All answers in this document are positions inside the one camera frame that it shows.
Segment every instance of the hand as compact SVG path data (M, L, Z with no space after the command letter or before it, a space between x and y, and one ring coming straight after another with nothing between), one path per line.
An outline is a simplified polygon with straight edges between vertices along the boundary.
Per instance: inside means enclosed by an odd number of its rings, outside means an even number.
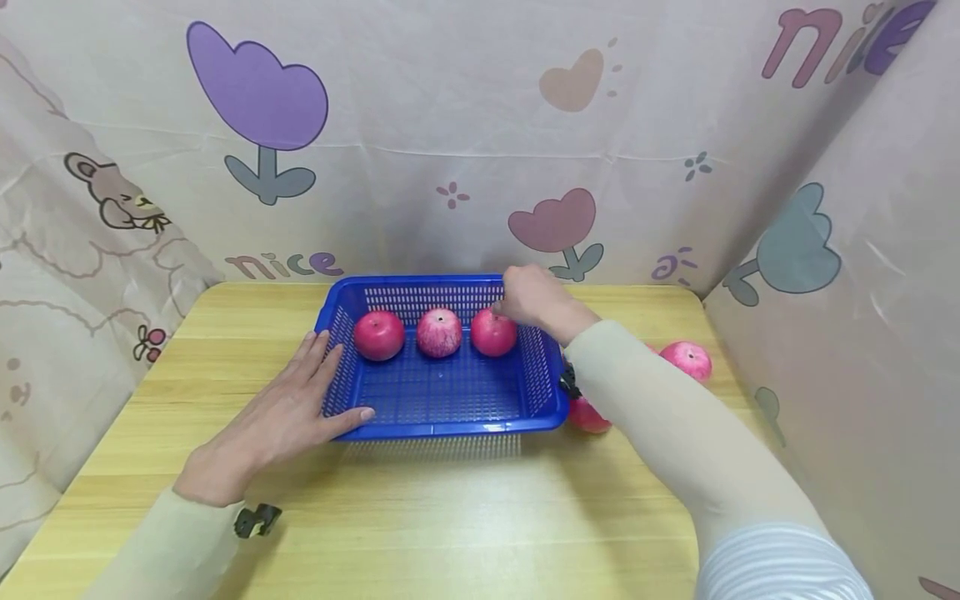
M580 332L600 321L541 266L508 268L503 274L503 288L503 300L493 306L493 312L537 326L561 346L568 346Z
M211 506L239 502L260 470L372 419L369 407L323 416L324 395L344 351L338 345L324 360L329 337L326 331L309 332L286 368L223 431L191 453L174 492Z

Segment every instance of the beige sleeve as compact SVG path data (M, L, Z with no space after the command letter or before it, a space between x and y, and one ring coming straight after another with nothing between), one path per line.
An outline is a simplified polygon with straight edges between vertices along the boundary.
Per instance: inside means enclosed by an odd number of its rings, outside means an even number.
M84 598L206 600L236 553L233 522L242 509L243 502L216 508L164 490Z
M577 387L693 517L701 563L728 533L768 521L827 529L770 450L716 396L620 324L566 350Z

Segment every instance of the wrist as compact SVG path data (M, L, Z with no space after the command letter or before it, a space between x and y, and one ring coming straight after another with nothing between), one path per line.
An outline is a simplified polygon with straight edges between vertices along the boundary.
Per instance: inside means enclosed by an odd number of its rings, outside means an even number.
M569 299L543 311L540 328L566 348L574 338L600 322L600 317L585 304Z
M229 506L244 499L256 471L255 464L242 454L212 441L190 453L173 489L192 502Z

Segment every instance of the tabletop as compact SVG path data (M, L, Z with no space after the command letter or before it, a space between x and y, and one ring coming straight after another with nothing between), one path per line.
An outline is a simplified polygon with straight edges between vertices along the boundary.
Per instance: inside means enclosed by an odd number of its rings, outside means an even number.
M209 439L286 363L329 286L207 291L2 586L0 598L76 598ZM707 386L769 445L690 292L570 288L659 349L713 358ZM241 543L219 598L692 597L693 526L613 430L328 444L262 474L252 504L283 509Z

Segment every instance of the arm sleeve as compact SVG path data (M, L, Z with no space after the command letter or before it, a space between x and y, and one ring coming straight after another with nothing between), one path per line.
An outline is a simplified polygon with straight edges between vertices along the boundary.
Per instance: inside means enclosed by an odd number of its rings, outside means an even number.
M216 508L164 490L86 600L206 600L236 554L243 502Z
M690 511L701 564L720 539L759 523L795 523L828 537L766 445L707 388L620 324L594 324L566 355L577 387Z
M833 540L793 523L740 529L717 544L697 580L697 600L872 600Z

